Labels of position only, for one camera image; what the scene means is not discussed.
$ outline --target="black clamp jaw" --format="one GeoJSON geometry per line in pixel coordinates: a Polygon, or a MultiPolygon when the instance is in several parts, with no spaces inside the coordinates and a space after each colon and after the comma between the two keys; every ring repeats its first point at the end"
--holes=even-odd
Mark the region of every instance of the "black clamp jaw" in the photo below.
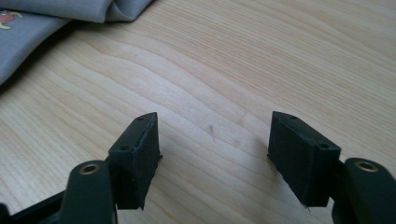
{"type": "Polygon", "coordinates": [[[75,167],[64,192],[13,216],[0,204],[0,224],[109,224],[117,209],[143,209],[162,157],[157,113],[134,119],[108,154],[75,167]]]}
{"type": "Polygon", "coordinates": [[[334,223],[396,223],[396,182],[382,165],[339,161],[341,148],[302,120],[274,112],[268,157],[299,201],[326,207],[334,223]]]}

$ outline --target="black mechanical part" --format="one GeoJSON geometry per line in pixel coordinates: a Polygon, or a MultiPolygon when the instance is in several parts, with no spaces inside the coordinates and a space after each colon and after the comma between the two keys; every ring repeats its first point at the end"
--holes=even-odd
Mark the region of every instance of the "black mechanical part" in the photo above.
{"type": "Polygon", "coordinates": [[[343,183],[359,223],[396,223],[396,181],[385,167],[350,158],[343,183]]]}
{"type": "Polygon", "coordinates": [[[143,209],[161,157],[157,113],[141,116],[105,161],[87,161],[73,169],[64,192],[13,216],[0,203],[0,224],[118,223],[116,205],[143,209]]]}
{"type": "Polygon", "coordinates": [[[86,161],[70,173],[59,224],[116,223],[110,171],[105,161],[86,161]]]}
{"type": "Polygon", "coordinates": [[[118,209],[144,209],[161,158],[156,113],[135,119],[108,151],[118,209]]]}
{"type": "Polygon", "coordinates": [[[338,160],[341,148],[300,119],[273,113],[268,157],[304,206],[334,200],[337,224],[396,223],[396,181],[374,161],[338,160]]]}
{"type": "Polygon", "coordinates": [[[305,206],[326,206],[341,148],[302,120],[274,112],[268,157],[305,206]]]}

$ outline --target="screw hole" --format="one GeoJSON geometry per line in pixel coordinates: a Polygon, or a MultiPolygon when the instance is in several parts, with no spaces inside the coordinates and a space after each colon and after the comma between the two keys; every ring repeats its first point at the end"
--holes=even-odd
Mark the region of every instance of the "screw hole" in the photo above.
{"type": "Polygon", "coordinates": [[[82,174],[82,175],[90,175],[90,174],[93,174],[96,171],[98,171],[99,168],[100,168],[100,166],[98,164],[92,163],[92,164],[88,164],[88,165],[83,166],[79,170],[79,173],[82,174]]]}
{"type": "Polygon", "coordinates": [[[360,168],[363,171],[367,172],[377,172],[378,168],[371,164],[370,162],[367,161],[357,161],[355,162],[355,165],[360,168]]]}

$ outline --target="gray cloth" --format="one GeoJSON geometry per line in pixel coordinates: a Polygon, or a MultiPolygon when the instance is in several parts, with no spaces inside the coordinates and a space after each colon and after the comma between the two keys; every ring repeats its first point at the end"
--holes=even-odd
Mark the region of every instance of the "gray cloth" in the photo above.
{"type": "Polygon", "coordinates": [[[42,41],[69,21],[134,21],[150,2],[0,0],[0,85],[42,41]]]}
{"type": "Polygon", "coordinates": [[[133,21],[151,0],[1,0],[0,7],[81,21],[133,21]]]}

